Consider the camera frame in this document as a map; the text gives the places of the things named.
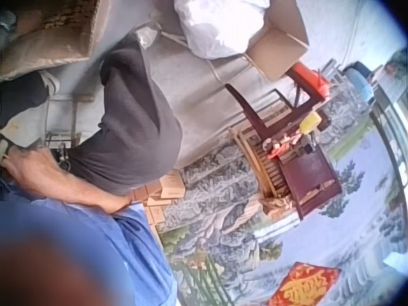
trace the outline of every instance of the white plastic bag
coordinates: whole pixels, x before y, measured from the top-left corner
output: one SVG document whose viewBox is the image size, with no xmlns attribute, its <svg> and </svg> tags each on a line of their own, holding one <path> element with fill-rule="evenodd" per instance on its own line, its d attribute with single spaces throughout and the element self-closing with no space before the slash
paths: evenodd
<svg viewBox="0 0 408 306">
<path fill-rule="evenodd" d="M 204 59 L 242 54 L 270 0 L 175 0 L 191 51 Z"/>
</svg>

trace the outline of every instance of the blue shirt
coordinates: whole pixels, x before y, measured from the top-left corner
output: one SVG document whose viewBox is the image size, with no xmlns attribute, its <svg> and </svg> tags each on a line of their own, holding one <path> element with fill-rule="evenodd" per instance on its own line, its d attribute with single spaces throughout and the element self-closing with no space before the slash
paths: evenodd
<svg viewBox="0 0 408 306">
<path fill-rule="evenodd" d="M 19 228 L 23 235 L 24 232 L 30 232 L 30 226 L 42 227 L 43 231 L 55 237 L 61 247 L 86 262 L 92 272 L 104 279 L 107 286 L 121 296 L 123 305 L 129 305 L 125 296 L 136 300 L 133 305 L 176 304 L 177 283 L 150 230 L 142 204 L 135 203 L 118 214 L 108 215 L 96 207 L 67 205 L 51 199 L 29 199 L 27 195 L 21 191 L 16 192 L 15 189 L 7 195 L 6 202 L 0 202 L 0 205 L 3 208 L 7 207 L 6 205 L 13 209 L 19 207 L 14 210 L 19 213 L 14 215 L 22 214 L 24 218 L 20 217 L 20 222 L 17 222 L 17 219 L 5 222 L 0 216 L 0 232 L 7 233 L 4 229 L 8 228 L 8 234 L 3 236 L 13 236 L 13 239 L 16 239 L 16 228 Z M 62 213 L 58 215 L 64 218 L 55 217 L 55 211 Z M 78 226 L 77 221 L 92 229 L 92 234 L 87 234 L 86 230 Z M 104 240 L 105 244 L 108 242 L 113 247 L 112 252 L 116 254 L 110 254 L 106 247 L 103 248 L 102 242 L 98 242 L 99 238 Z M 89 252 L 89 245 L 93 247 L 92 252 Z"/>
</svg>

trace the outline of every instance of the painted tree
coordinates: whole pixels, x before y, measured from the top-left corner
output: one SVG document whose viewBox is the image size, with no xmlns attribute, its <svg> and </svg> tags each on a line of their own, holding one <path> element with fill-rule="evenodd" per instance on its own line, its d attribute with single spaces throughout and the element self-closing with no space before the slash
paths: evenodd
<svg viewBox="0 0 408 306">
<path fill-rule="evenodd" d="M 408 51 L 407 47 L 395 52 L 391 59 L 387 62 L 386 66 L 391 66 L 394 71 L 395 77 L 400 80 L 407 77 L 408 70 Z"/>
<path fill-rule="evenodd" d="M 271 261 L 278 259 L 282 254 L 283 243 L 276 244 L 275 241 L 270 241 L 265 245 L 259 246 L 260 260 Z"/>
<path fill-rule="evenodd" d="M 365 174 L 363 171 L 359 172 L 359 174 L 355 174 L 355 168 L 356 163 L 351 160 L 343 171 L 336 171 L 342 186 L 342 193 L 322 207 L 323 211 L 320 213 L 321 215 L 334 219 L 340 217 L 344 212 L 344 209 L 349 204 L 349 200 L 346 199 L 346 196 L 355 193 L 361 187 Z"/>
</svg>

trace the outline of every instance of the wooden chair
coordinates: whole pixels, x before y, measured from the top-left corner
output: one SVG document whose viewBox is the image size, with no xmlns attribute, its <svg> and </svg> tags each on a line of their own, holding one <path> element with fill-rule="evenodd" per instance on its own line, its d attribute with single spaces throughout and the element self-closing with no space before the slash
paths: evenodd
<svg viewBox="0 0 408 306">
<path fill-rule="evenodd" d="M 273 92 L 278 94 L 291 111 L 268 127 L 231 84 L 225 85 L 225 88 L 240 103 L 245 116 L 261 138 L 261 142 L 253 146 L 253 154 L 256 155 L 253 159 L 255 163 L 259 163 L 258 176 L 267 178 L 267 183 L 275 197 L 284 196 L 288 192 L 292 194 L 300 220 L 342 192 L 337 175 L 320 146 L 310 154 L 304 153 L 282 163 L 275 159 L 273 161 L 267 159 L 266 152 L 262 149 L 262 142 L 267 138 L 278 139 L 291 129 L 296 129 L 311 111 L 325 101 L 327 96 L 316 84 L 316 77 L 320 76 L 316 76 L 315 73 L 311 75 L 311 73 L 301 63 L 287 71 L 287 76 L 297 85 L 295 103 L 292 105 L 280 91 L 274 89 Z M 299 106 L 301 90 L 309 95 L 309 99 Z"/>
<path fill-rule="evenodd" d="M 300 220 L 342 192 L 337 175 L 320 146 L 287 163 L 279 162 Z"/>
<path fill-rule="evenodd" d="M 245 100 L 245 98 L 231 85 L 225 84 L 225 88 L 232 94 L 232 96 L 241 105 L 245 116 L 252 124 L 258 135 L 262 140 L 267 138 L 279 138 L 293 126 L 299 125 L 301 121 L 314 109 L 317 108 L 319 103 L 325 101 L 325 97 L 320 93 L 315 84 L 310 81 L 310 75 L 308 75 L 308 68 L 301 63 L 297 63 L 290 68 L 286 75 L 291 78 L 296 84 L 296 98 L 295 103 L 292 105 L 284 95 L 274 89 L 272 92 L 278 94 L 278 96 L 285 102 L 285 104 L 291 109 L 291 113 L 281 119 L 280 121 L 272 124 L 269 127 L 265 126 L 265 123 L 259 118 L 258 114 L 252 108 L 252 106 Z M 300 99 L 300 90 L 305 91 L 309 95 L 309 99 L 298 105 Z"/>
</svg>

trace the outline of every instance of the floor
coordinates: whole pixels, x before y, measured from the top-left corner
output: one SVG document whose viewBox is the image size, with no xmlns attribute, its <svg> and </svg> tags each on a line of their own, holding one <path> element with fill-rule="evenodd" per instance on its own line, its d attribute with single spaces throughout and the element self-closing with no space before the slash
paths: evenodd
<svg viewBox="0 0 408 306">
<path fill-rule="evenodd" d="M 133 27 L 157 20 L 168 33 L 182 34 L 173 0 L 112 1 L 112 12 L 106 33 L 97 50 L 87 62 L 49 69 L 62 83 L 61 93 L 95 95 L 95 102 L 78 107 L 77 130 L 87 135 L 97 130 L 103 115 L 103 91 L 99 85 L 98 68 L 101 56 Z M 311 68 L 322 67 L 334 58 L 346 65 L 360 60 L 370 69 L 384 64 L 406 40 L 387 12 L 374 0 L 310 0 L 298 2 L 309 35 L 309 51 L 301 60 Z M 217 144 L 226 127 L 241 118 L 240 108 L 221 90 L 208 63 L 195 57 L 181 45 L 161 36 L 149 49 L 152 77 L 179 119 L 184 139 L 177 163 L 185 166 Z M 248 63 L 242 58 L 213 61 L 223 81 L 229 80 Z M 232 81 L 233 85 L 255 108 L 265 105 L 264 96 L 273 87 L 293 94 L 286 79 L 270 83 L 254 68 Z M 52 103 L 48 116 L 49 130 L 67 130 L 71 122 L 71 104 Z M 45 109 L 41 106 L 14 118 L 3 130 L 6 136 L 21 145 L 28 145 L 42 136 Z"/>
</svg>

